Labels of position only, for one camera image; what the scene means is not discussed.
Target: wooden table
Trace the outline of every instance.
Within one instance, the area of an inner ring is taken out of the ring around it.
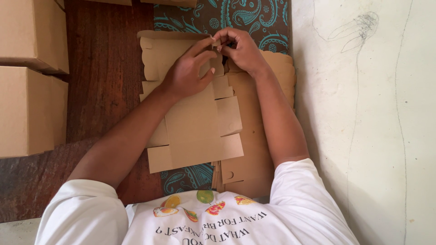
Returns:
[[[65,1],[70,74],[67,144],[44,154],[0,160],[0,223],[40,217],[78,161],[139,104],[144,81],[136,34],[153,29],[153,5]],[[163,196],[146,151],[117,189],[124,204]]]

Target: finger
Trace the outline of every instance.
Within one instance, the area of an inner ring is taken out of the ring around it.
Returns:
[[[187,53],[187,55],[189,55],[191,57],[195,57],[203,49],[205,49],[209,45],[212,45],[212,43],[214,43],[215,41],[216,41],[216,39],[214,39],[213,37],[208,37],[208,38],[205,38],[203,40],[200,40],[200,41],[196,42],[186,53]]]
[[[212,59],[212,58],[216,58],[217,54],[213,51],[204,51],[203,53],[197,55],[195,57],[195,60],[198,62],[198,64],[201,66],[204,63],[206,63],[208,60]]]
[[[217,47],[218,52],[220,54],[232,58],[235,55],[235,52],[237,52],[236,49],[231,48],[229,46],[218,46]]]
[[[210,68],[208,72],[200,79],[200,83],[202,84],[209,84],[212,79],[214,78],[215,68]]]
[[[226,27],[222,30],[217,31],[217,33],[215,33],[214,38],[216,40],[220,39],[221,43],[225,43],[228,40],[239,41],[242,35],[245,35],[244,31],[234,29],[231,27]]]

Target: fruit illustration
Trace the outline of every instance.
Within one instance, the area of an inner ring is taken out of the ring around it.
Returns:
[[[236,203],[238,205],[248,205],[248,204],[251,204],[251,203],[255,203],[255,201],[251,200],[248,197],[244,197],[244,196],[236,196],[235,200],[236,200]]]
[[[197,191],[197,200],[204,204],[210,204],[214,201],[214,193],[212,191]]]
[[[192,222],[197,222],[198,218],[197,218],[197,214],[193,211],[189,211],[186,210],[185,208],[183,208],[183,210],[185,210],[185,214],[186,216],[188,216],[188,218],[192,221]]]
[[[165,217],[168,215],[176,214],[178,212],[179,212],[179,210],[175,209],[175,208],[158,207],[158,208],[153,209],[153,213],[154,213],[155,217]]]
[[[176,195],[171,195],[160,206],[163,208],[175,208],[179,204],[180,204],[180,196],[176,194]]]
[[[210,206],[208,209],[206,209],[205,212],[208,212],[211,215],[218,215],[219,211],[221,211],[221,209],[223,209],[224,206],[225,206],[225,202],[222,201],[220,203]]]

